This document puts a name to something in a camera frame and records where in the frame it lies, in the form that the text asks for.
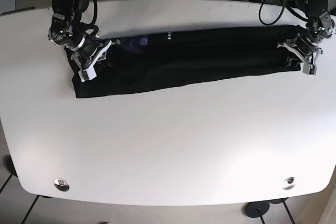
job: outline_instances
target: electronic equipment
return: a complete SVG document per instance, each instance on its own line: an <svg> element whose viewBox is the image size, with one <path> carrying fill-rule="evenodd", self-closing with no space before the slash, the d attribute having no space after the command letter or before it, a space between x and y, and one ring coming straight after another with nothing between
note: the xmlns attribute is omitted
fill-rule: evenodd
<svg viewBox="0 0 336 224"><path fill-rule="evenodd" d="M282 2L282 11L272 23L261 20L261 5L259 18L266 25L274 25L287 8L292 14L307 23L306 28L295 39L280 41L279 47L285 47L304 63L303 71L306 74L316 74L316 60L322 54L320 48L324 39L329 39L335 32L335 23L328 13L328 0L292 0L296 8L303 11L306 17L296 13L288 4ZM52 0L54 15L49 30L49 40L65 46L72 52L71 59L79 67L79 76L82 82L92 80L97 76L94 65L106 60L106 52L111 46L118 45L118 39L99 39L98 26L95 25L98 15L97 0L94 2L94 15L89 24L81 22L82 13L88 8L89 0Z"/></svg>

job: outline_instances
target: table surface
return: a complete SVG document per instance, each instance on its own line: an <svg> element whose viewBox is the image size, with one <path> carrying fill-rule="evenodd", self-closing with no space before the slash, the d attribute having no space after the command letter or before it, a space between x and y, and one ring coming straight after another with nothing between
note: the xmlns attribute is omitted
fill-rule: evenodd
<svg viewBox="0 0 336 224"><path fill-rule="evenodd" d="M99 3L100 36L260 26L259 4ZM265 6L272 21L278 6ZM315 193L336 164L336 39L317 76L277 73L133 95L76 99L52 10L0 17L0 117L22 187L56 198L191 206ZM92 16L92 6L84 20ZM299 24L285 12L278 24ZM295 177L295 187L283 190ZM68 192L54 186L62 178Z"/></svg>

